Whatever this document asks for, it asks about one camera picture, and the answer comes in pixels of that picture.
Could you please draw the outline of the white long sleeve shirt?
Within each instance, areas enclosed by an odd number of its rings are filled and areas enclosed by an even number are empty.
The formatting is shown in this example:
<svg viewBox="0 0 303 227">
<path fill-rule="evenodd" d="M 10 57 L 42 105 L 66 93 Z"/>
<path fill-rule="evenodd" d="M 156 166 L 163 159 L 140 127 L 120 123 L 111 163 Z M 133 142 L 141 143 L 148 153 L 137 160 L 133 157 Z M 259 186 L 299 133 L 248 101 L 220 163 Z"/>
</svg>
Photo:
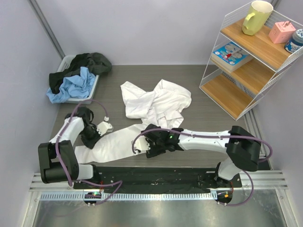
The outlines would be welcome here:
<svg viewBox="0 0 303 227">
<path fill-rule="evenodd" d="M 141 119 L 142 123 L 105 135 L 93 149 L 77 146 L 75 155 L 78 163 L 106 163 L 133 156 L 132 142 L 141 131 L 149 124 L 166 129 L 179 127 L 184 120 L 181 112 L 192 101 L 189 90 L 163 79 L 150 92 L 128 81 L 120 88 L 126 117 Z"/>
</svg>

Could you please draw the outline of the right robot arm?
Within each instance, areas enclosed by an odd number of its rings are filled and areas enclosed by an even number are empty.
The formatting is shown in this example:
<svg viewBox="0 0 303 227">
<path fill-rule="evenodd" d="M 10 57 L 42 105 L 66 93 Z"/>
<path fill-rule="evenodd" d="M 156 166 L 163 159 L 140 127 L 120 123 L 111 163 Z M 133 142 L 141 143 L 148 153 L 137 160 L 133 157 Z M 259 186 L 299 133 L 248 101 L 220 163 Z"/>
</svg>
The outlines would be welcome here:
<svg viewBox="0 0 303 227">
<path fill-rule="evenodd" d="M 252 135 L 240 126 L 232 126 L 229 131 L 198 132 L 182 128 L 170 131 L 150 124 L 143 131 L 149 144 L 147 158 L 165 153 L 167 150 L 209 150 L 227 154 L 228 158 L 220 162 L 211 183 L 215 188 L 228 187 L 240 171 L 256 172 L 258 170 L 261 143 L 248 139 Z"/>
</svg>

